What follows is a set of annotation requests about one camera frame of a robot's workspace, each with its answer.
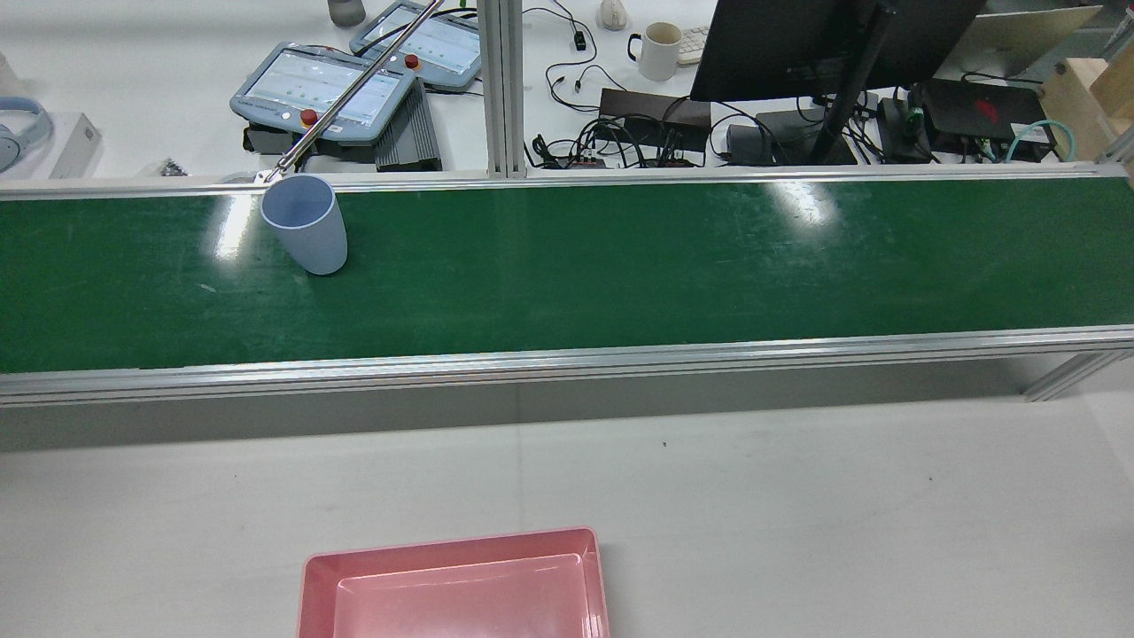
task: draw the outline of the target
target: computer mouse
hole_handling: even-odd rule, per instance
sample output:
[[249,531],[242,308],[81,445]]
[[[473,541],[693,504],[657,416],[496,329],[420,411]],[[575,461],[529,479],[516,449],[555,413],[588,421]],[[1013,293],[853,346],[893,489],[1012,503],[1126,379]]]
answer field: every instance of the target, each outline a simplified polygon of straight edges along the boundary
[[607,31],[621,31],[626,28],[626,7],[621,0],[602,0],[599,5],[599,26]]

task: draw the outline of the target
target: teal cable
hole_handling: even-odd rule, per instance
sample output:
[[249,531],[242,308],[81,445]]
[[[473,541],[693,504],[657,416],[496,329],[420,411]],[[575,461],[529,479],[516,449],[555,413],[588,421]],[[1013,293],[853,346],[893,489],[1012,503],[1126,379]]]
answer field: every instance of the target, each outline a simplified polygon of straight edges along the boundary
[[1061,121],[1056,121],[1053,119],[1041,119],[1040,121],[1035,121],[1027,125],[1026,127],[1024,127],[1023,130],[1019,131],[1018,135],[1016,135],[1016,138],[1012,141],[1012,145],[1008,146],[1008,154],[1004,156],[1004,162],[1008,163],[1009,161],[1012,161],[1012,155],[1015,154],[1016,146],[1019,145],[1021,141],[1023,141],[1025,135],[1043,126],[1044,124],[1049,126],[1058,126],[1059,128],[1064,129],[1064,133],[1067,134],[1067,138],[1069,139],[1068,145],[1070,146],[1067,151],[1067,159],[1064,161],[1075,161],[1075,134],[1070,131],[1070,128],[1068,128],[1067,125]]

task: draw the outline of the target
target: pink bin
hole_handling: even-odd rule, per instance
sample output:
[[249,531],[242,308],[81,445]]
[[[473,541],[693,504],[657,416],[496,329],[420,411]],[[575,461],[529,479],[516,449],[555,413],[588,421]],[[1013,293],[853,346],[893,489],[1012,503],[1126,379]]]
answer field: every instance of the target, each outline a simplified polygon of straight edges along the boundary
[[298,638],[609,638],[589,528],[320,554]]

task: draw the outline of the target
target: metal support leg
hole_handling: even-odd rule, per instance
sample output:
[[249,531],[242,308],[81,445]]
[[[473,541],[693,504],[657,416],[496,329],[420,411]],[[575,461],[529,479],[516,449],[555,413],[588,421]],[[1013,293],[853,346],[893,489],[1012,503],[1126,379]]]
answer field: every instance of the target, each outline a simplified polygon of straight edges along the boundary
[[521,0],[482,0],[479,6],[489,177],[523,178],[527,164]]
[[1070,386],[1129,356],[1127,351],[1076,355],[1029,386],[1024,391],[1024,398],[1029,402],[1050,401]]
[[1126,133],[1123,133],[1114,143],[1107,146],[1107,150],[1102,151],[1102,154],[1094,162],[1107,163],[1112,161],[1126,163],[1131,158],[1134,158],[1134,126],[1127,128]]

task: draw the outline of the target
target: wooden block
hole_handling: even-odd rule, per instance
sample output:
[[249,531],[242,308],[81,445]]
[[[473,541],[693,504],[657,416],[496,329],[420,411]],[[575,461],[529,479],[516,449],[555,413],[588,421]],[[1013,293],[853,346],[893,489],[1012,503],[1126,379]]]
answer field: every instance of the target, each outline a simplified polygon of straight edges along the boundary
[[1134,118],[1134,46],[1127,46],[1091,84],[1091,94],[1110,117]]
[[[1066,124],[1075,133],[1076,160],[1093,160],[1132,124],[1131,119],[1109,117],[1091,93],[1091,85],[1107,69],[1106,60],[1068,58],[1056,75],[1043,83],[1040,103],[1048,118]],[[1067,136],[1051,127],[1056,152],[1067,159]]]

